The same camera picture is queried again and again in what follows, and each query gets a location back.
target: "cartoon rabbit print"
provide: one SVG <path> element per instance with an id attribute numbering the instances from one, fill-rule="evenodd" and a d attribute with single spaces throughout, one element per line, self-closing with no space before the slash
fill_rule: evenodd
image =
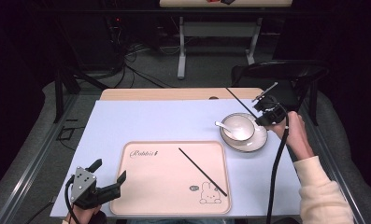
<path id="1" fill-rule="evenodd" d="M 220 192 L 212 183 L 203 183 L 200 203 L 221 203 Z"/>

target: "white desk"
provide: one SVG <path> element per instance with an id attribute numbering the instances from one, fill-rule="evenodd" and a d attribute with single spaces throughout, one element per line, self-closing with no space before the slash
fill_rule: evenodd
<path id="1" fill-rule="evenodd" d="M 160 0 L 160 7 L 290 7 L 293 0 L 235 0 L 231 5 L 207 0 Z M 195 22 L 179 18 L 179 61 L 178 79 L 185 78 L 186 49 L 185 36 L 237 36 L 252 37 L 250 48 L 246 49 L 249 64 L 255 63 L 253 54 L 261 30 L 262 18 L 256 21 L 239 22 Z"/>
<path id="2" fill-rule="evenodd" d="M 240 98 L 253 98 L 258 89 L 231 89 Z M 205 100 L 217 96 L 219 100 Z M 214 121 L 235 112 L 247 112 L 226 89 L 170 89 L 170 90 L 107 90 L 97 101 L 68 171 L 77 166 L 88 167 L 102 159 L 103 165 L 94 173 L 97 187 L 115 183 L 121 152 L 130 141 L 219 141 L 223 144 L 229 176 L 232 207 L 222 217 L 265 216 L 268 205 L 270 175 L 279 139 L 269 132 L 268 141 L 258 151 L 234 151 L 221 139 Z M 250 100 L 244 103 L 251 107 Z M 289 153 L 284 150 L 278 167 L 273 215 L 298 215 L 299 180 Z M 112 218 L 157 217 L 115 216 L 109 204 L 102 211 Z M 62 187 L 51 216 L 64 217 Z"/>

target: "tray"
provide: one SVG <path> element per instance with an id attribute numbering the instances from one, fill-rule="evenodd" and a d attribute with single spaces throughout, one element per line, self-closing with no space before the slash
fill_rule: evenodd
<path id="1" fill-rule="evenodd" d="M 117 176 L 123 171 L 127 178 L 121 197 L 110 203 L 115 215 L 213 215 L 231 207 L 220 142 L 130 142 L 123 149 Z"/>

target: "white sleeve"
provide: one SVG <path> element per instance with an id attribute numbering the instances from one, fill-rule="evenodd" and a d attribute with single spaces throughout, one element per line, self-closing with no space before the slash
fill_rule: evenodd
<path id="1" fill-rule="evenodd" d="M 339 186 L 331 181 L 315 156 L 294 163 L 301 181 L 303 223 L 353 223 L 353 214 Z"/>

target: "chopstick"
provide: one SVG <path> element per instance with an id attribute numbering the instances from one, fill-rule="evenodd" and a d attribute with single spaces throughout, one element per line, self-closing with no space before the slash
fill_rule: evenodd
<path id="1" fill-rule="evenodd" d="M 186 157 L 186 158 L 188 158 L 188 160 L 189 161 L 191 161 L 192 163 L 193 163 L 193 165 L 200 171 L 200 172 L 202 172 L 202 174 L 225 196 L 225 197 L 227 197 L 228 196 L 228 194 L 227 193 L 225 193 L 225 191 L 223 191 L 223 189 L 221 189 L 220 188 L 220 186 L 218 186 L 217 185 L 217 183 L 215 183 L 214 182 L 214 180 L 212 180 L 202 169 L 200 169 L 200 167 L 196 164 L 196 163 L 194 163 L 194 161 L 184 152 L 184 151 L 182 151 L 182 149 L 179 147 L 178 148 L 179 149 L 179 151 L 181 151 L 182 152 L 182 154 L 184 154 L 184 156 Z"/>

